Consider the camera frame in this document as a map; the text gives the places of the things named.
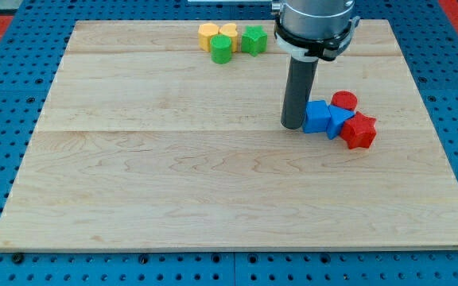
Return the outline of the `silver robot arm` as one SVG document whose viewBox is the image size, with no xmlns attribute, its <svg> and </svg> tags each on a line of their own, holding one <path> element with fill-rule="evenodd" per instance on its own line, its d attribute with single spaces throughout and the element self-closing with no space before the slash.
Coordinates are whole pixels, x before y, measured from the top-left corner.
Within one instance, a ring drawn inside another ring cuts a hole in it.
<svg viewBox="0 0 458 286">
<path fill-rule="evenodd" d="M 354 6 L 354 0 L 277 0 L 272 1 L 271 11 L 287 32 L 324 40 L 346 29 Z"/>
</svg>

